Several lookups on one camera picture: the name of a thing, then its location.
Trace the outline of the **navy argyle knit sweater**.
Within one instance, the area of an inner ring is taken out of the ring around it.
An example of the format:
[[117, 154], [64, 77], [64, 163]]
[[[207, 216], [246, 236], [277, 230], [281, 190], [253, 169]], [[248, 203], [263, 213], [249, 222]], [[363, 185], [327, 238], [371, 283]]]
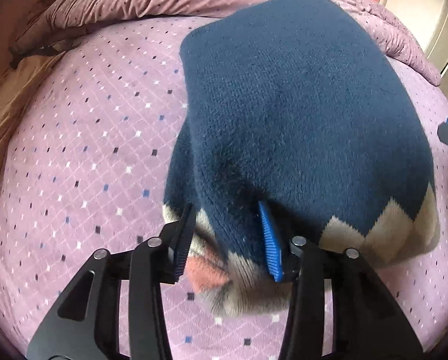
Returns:
[[324, 250], [385, 267], [439, 241], [431, 147], [391, 64], [330, 0], [270, 0], [195, 29], [163, 216], [197, 212], [189, 279], [213, 314], [283, 309], [259, 205]]

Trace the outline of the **purple dotted bed sheet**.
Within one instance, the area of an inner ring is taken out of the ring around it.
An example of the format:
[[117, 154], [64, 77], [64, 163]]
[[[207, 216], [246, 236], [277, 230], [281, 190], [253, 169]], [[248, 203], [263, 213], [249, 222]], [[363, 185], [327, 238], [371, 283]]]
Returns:
[[[30, 102], [0, 178], [0, 328], [22, 353], [59, 292], [99, 248], [132, 250], [163, 226], [161, 202], [186, 114], [182, 39], [206, 18], [102, 28], [59, 61]], [[425, 349], [448, 332], [448, 100], [389, 59], [434, 156], [440, 243], [381, 271]], [[162, 289], [174, 359], [277, 359], [287, 311], [213, 316], [187, 277]]]

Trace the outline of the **tan pillow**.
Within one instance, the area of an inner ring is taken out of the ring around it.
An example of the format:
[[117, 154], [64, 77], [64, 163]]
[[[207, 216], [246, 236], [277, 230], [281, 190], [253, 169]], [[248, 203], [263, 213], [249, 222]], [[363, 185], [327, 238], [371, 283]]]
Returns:
[[10, 70], [0, 85], [0, 172], [9, 141], [40, 84], [64, 55], [33, 55]]

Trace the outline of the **purple dotted folded duvet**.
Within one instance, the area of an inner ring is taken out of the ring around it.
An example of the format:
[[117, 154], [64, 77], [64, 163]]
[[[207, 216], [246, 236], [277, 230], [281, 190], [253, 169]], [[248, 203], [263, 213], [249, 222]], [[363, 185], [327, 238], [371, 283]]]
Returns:
[[[80, 37], [105, 24], [144, 16], [223, 18], [265, 0], [41, 0], [11, 36], [9, 49], [23, 56], [65, 38]], [[363, 27], [388, 57], [407, 64], [432, 85], [441, 75], [412, 33], [374, 0], [330, 0]]]

